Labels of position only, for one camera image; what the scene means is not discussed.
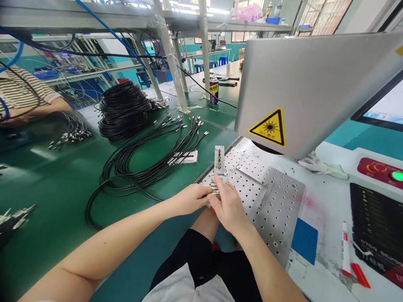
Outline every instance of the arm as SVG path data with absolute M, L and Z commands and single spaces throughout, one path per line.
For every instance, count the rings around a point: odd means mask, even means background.
M 58 97 L 47 106 L 40 106 L 38 108 L 35 108 L 30 113 L 28 113 L 28 115 L 30 117 L 44 117 L 45 115 L 56 111 L 71 111 L 71 107 L 64 99 Z
M 221 196 L 221 203 L 212 194 L 208 195 L 218 219 L 244 250 L 255 277 L 263 301 L 301 301 L 305 298 L 293 280 L 281 267 L 255 227 L 245 215 L 241 198 L 235 187 L 223 183 L 218 175 L 214 176 Z
M 31 107 L 19 108 L 19 109 L 12 108 L 10 109 L 10 116 L 14 117 L 17 115 L 21 115 L 29 111 L 30 109 Z M 67 104 L 67 102 L 64 99 L 58 97 L 54 99 L 49 105 L 37 107 L 34 110 L 20 117 L 16 117 L 11 120 L 1 122 L 0 127 L 19 127 L 28 123 L 30 117 L 44 117 L 56 111 L 71 111 L 71 107 L 69 104 Z
M 208 203 L 209 187 L 190 185 L 174 197 L 98 232 L 43 276 L 19 301 L 88 301 L 110 275 L 164 220 Z

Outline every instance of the screen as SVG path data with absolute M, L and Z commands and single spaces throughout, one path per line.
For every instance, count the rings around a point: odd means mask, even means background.
M 351 119 L 403 131 L 403 71 L 375 94 Z

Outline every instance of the white marker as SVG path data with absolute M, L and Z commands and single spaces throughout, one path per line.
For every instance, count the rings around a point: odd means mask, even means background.
M 348 247 L 348 229 L 347 229 L 347 223 L 345 221 L 343 221 L 341 250 L 343 252 L 343 265 L 341 267 L 341 271 L 347 277 L 351 277 L 350 250 Z

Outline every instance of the sleeve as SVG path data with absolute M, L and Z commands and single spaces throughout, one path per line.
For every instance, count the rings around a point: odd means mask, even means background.
M 32 87 L 36 90 L 39 96 L 48 104 L 50 104 L 53 100 L 58 97 L 62 97 L 59 93 L 54 91 L 48 85 L 46 85 L 43 81 L 30 74 L 28 71 L 18 68 L 18 73 L 28 81 L 32 85 Z

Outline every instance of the hand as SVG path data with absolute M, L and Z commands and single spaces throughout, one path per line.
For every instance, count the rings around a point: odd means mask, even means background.
M 207 197 L 222 226 L 236 237 L 252 224 L 245 215 L 242 200 L 235 187 L 229 182 L 224 183 L 217 174 L 214 174 L 214 182 L 218 187 L 221 202 L 212 194 Z
M 14 117 L 20 114 L 23 114 L 30 110 L 30 108 L 20 108 L 20 109 L 9 109 L 10 111 L 10 117 Z M 20 117 L 13 118 L 11 120 L 5 120 L 4 122 L 0 123 L 0 127 L 5 127 L 5 128 L 17 128 L 22 125 L 25 125 L 29 122 L 29 117 L 30 117 L 30 112 L 27 114 L 24 114 Z
M 187 186 L 175 196 L 164 201 L 171 217 L 191 214 L 207 205 L 207 194 L 213 193 L 213 189 L 199 184 Z

